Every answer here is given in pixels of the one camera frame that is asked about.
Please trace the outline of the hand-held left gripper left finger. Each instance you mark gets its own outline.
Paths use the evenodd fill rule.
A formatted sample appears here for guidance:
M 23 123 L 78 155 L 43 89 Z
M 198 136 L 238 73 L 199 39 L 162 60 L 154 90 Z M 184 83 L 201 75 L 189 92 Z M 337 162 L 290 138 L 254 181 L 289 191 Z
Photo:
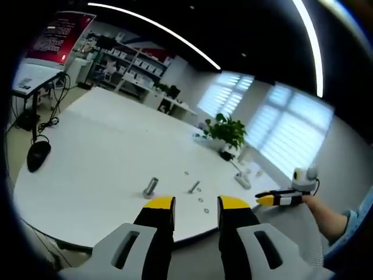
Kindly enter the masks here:
M 174 239 L 175 197 L 148 201 L 134 223 L 124 223 L 99 241 L 81 266 L 61 279 L 167 279 Z

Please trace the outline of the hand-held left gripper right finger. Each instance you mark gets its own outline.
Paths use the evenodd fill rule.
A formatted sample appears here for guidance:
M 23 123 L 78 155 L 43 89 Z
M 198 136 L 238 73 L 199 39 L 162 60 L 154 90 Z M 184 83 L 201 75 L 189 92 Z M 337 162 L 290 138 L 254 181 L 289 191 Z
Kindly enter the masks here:
M 268 223 L 260 223 L 249 204 L 219 196 L 219 251 L 225 279 L 332 279 L 323 266 L 307 263 L 299 246 Z

